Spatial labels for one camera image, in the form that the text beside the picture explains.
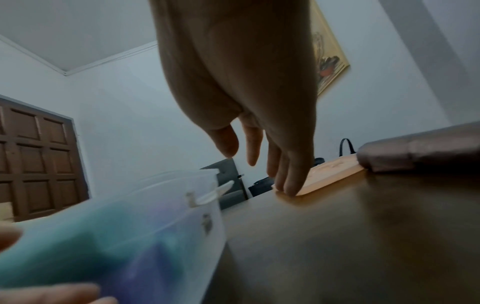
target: hand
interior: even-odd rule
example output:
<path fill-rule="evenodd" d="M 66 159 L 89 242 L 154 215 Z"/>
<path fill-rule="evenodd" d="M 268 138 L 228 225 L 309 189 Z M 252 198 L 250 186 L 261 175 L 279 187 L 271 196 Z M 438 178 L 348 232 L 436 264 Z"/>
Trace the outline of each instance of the hand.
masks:
<path fill-rule="evenodd" d="M 181 109 L 225 157 L 254 166 L 264 131 L 267 174 L 295 195 L 314 161 L 317 86 L 308 0 L 150 0 L 160 58 Z"/>
<path fill-rule="evenodd" d="M 11 224 L 0 223 L 0 252 L 22 236 Z M 62 284 L 0 290 L 1 304 L 118 304 L 111 297 L 98 299 L 100 288 L 95 284 Z"/>

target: framed painting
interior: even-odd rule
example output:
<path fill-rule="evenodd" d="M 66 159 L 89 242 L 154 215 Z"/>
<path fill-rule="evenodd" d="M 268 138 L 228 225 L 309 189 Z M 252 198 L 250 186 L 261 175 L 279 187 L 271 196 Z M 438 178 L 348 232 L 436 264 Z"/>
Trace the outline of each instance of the framed painting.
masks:
<path fill-rule="evenodd" d="M 350 65 L 315 0 L 310 0 L 318 96 Z"/>

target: black bag handle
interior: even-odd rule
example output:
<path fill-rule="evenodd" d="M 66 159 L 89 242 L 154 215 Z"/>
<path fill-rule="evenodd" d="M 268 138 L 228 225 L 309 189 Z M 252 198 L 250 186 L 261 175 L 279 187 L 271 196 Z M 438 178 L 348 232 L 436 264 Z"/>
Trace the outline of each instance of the black bag handle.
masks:
<path fill-rule="evenodd" d="M 355 150 L 354 150 L 354 146 L 352 145 L 352 142 L 350 141 L 350 139 L 348 138 L 343 138 L 340 142 L 340 156 L 343 156 L 343 147 L 344 147 L 344 141 L 347 141 L 348 142 L 348 147 L 350 147 L 350 154 L 354 154 L 355 153 Z"/>

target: transparent plastic box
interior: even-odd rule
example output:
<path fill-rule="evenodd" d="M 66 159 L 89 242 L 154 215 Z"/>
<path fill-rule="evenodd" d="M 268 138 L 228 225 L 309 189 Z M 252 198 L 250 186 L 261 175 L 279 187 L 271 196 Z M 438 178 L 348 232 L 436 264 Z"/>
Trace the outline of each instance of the transparent plastic box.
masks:
<path fill-rule="evenodd" d="M 226 236 L 218 170 L 168 172 L 25 224 L 0 286 L 96 282 L 122 304 L 200 303 Z"/>

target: wooden door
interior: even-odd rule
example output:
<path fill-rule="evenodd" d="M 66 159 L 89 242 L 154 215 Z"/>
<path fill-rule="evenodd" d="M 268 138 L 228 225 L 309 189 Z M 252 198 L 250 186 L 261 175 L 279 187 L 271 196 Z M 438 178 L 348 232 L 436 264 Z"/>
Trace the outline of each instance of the wooden door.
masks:
<path fill-rule="evenodd" d="M 0 98 L 0 203 L 15 221 L 88 199 L 70 119 Z"/>

